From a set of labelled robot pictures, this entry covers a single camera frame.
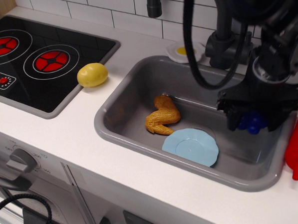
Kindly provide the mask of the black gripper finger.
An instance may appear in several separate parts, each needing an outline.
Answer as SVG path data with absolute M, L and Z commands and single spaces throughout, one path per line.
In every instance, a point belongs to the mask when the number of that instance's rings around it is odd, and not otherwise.
M 226 114 L 227 128 L 231 131 L 235 131 L 241 123 L 243 112 L 236 109 L 229 109 Z
M 291 110 L 285 109 L 269 109 L 266 111 L 266 118 L 268 120 L 268 131 L 273 132 L 279 126 L 281 126 L 288 116 L 290 115 Z

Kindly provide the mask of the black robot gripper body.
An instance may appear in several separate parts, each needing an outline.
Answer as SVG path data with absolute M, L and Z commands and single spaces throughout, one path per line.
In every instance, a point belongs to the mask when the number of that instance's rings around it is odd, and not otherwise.
M 290 75 L 274 78 L 260 66 L 259 57 L 250 60 L 244 79 L 219 91 L 217 108 L 230 112 L 261 111 L 270 116 L 289 115 L 298 110 L 298 84 L 288 84 Z

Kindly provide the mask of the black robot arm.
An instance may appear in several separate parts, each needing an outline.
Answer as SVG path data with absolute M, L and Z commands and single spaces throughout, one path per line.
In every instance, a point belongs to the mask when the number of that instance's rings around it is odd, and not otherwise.
M 233 18 L 262 28 L 261 45 L 253 50 L 244 79 L 219 92 L 218 109 L 234 131 L 246 114 L 257 111 L 269 131 L 298 109 L 298 0 L 228 0 Z

